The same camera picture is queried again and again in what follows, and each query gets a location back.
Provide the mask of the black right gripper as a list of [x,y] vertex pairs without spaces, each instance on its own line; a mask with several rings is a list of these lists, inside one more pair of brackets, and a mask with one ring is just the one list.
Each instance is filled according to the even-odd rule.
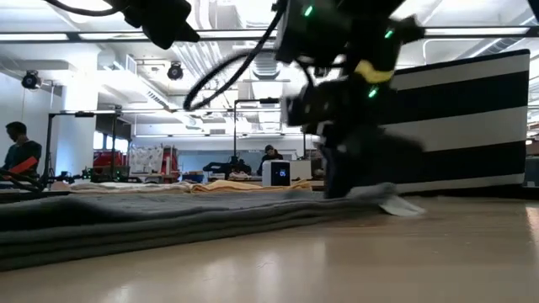
[[396,94],[392,79],[368,83],[354,73],[359,61],[367,60],[378,71],[395,73],[402,46],[423,37],[424,27],[414,15],[403,19],[355,18],[340,52],[344,55],[341,75],[318,86],[306,84],[299,92],[285,96],[285,123],[319,137],[317,149],[323,157],[327,199],[342,198],[355,187],[406,183],[417,178],[424,146],[375,126],[360,126],[348,135],[348,181],[339,176],[344,169],[339,168],[337,145],[342,136],[336,122],[364,119]]

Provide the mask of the orange towel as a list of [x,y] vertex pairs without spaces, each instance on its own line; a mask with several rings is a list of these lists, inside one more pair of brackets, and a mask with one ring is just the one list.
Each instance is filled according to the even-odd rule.
[[193,184],[190,187],[190,192],[192,194],[231,192],[276,192],[286,190],[312,191],[312,185],[307,180],[300,180],[288,186],[262,186],[250,182],[217,180],[213,183],[208,184]]

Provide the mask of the dark grey towel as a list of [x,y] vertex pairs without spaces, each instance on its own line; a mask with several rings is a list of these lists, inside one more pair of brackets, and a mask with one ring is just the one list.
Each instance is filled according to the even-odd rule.
[[0,205],[0,272],[349,219],[395,194],[319,192],[67,195]]

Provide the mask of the white plaid towel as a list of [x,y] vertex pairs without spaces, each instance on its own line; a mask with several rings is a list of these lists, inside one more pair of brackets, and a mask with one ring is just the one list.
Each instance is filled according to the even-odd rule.
[[76,183],[69,187],[74,194],[189,193],[190,183]]

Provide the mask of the white towel tag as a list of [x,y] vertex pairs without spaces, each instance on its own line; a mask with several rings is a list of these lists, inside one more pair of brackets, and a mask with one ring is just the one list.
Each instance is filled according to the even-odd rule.
[[393,195],[385,201],[381,202],[379,206],[389,215],[395,215],[400,217],[414,217],[426,213],[426,210],[424,208],[412,204],[396,195]]

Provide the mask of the yellow tape tag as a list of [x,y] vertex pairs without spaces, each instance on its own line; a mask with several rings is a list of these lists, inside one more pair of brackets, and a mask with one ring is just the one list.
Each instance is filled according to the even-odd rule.
[[368,83],[388,82],[394,75],[394,70],[378,71],[367,60],[361,60],[356,65],[354,73],[361,75]]

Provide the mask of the background wooden workbench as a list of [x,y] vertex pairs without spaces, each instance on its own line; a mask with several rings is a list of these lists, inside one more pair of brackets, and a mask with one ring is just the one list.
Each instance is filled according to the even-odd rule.
[[[211,189],[215,187],[243,187],[243,188],[249,188],[249,189],[258,189],[258,188],[266,188],[262,185],[262,179],[261,178],[250,178],[250,179],[233,179],[233,180],[224,180],[224,179],[212,179],[210,181],[204,182],[204,183],[193,183],[193,186],[196,187],[197,190],[200,189],[200,187],[210,187]],[[322,190],[325,188],[325,183],[323,180],[296,180],[291,181],[291,187],[297,188],[297,187],[303,187],[308,188],[310,187],[312,190]]]

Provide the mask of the white device with blue display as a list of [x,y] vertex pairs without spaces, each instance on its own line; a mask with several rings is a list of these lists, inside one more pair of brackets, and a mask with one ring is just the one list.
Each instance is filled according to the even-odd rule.
[[291,164],[285,160],[268,160],[262,164],[262,185],[290,186]]

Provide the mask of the person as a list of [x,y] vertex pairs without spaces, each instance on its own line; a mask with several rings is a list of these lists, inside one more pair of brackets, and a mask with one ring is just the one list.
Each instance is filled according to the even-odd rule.
[[267,145],[264,148],[264,155],[262,156],[261,162],[257,170],[257,174],[259,176],[262,175],[264,162],[270,160],[283,160],[283,156],[279,154],[279,152],[272,145]]
[[6,131],[13,144],[8,148],[2,169],[37,179],[42,145],[28,138],[27,127],[22,122],[7,124]]

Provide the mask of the navy white striped fabric bin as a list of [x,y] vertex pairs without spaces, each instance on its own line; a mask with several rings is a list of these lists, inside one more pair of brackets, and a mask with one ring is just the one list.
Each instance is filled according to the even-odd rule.
[[397,71],[380,122],[420,141],[424,154],[414,162],[391,152],[374,182],[402,192],[522,184],[529,70],[524,49]]

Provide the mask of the red rolling cart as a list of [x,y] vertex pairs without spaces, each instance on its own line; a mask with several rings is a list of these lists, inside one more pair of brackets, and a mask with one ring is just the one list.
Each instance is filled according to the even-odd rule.
[[179,152],[174,146],[163,147],[161,174],[164,183],[177,183],[180,176]]

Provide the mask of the black ceiling spotlight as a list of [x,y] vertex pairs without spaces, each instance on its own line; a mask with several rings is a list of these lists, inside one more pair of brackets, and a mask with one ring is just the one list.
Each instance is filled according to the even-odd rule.
[[42,79],[36,70],[27,70],[22,81],[22,87],[28,90],[36,90],[41,87]]
[[179,61],[174,61],[170,64],[167,76],[170,80],[176,81],[184,77],[184,71]]

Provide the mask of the red cabinet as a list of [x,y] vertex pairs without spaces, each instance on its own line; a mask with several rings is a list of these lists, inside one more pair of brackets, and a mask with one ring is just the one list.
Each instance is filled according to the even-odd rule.
[[116,174],[126,174],[129,171],[127,155],[121,151],[97,150],[93,152],[93,172],[96,174],[110,174],[111,169]]

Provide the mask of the long ceiling light bar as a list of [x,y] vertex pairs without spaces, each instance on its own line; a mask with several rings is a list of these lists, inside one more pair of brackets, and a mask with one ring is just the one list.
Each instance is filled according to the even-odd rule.
[[[264,29],[203,29],[198,30],[200,41],[258,40]],[[424,37],[434,39],[503,39],[539,37],[539,25],[488,27],[432,27],[425,28]],[[68,31],[68,32],[0,32],[0,44],[63,44],[63,43],[146,43],[150,40],[141,32]]]

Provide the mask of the black aluminium table frame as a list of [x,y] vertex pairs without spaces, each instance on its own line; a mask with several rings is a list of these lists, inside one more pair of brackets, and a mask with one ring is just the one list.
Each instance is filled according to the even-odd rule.
[[0,190],[0,200],[25,200],[25,199],[42,199],[51,196],[63,196],[69,195],[70,191],[43,191],[43,192],[29,192],[20,191],[14,189]]

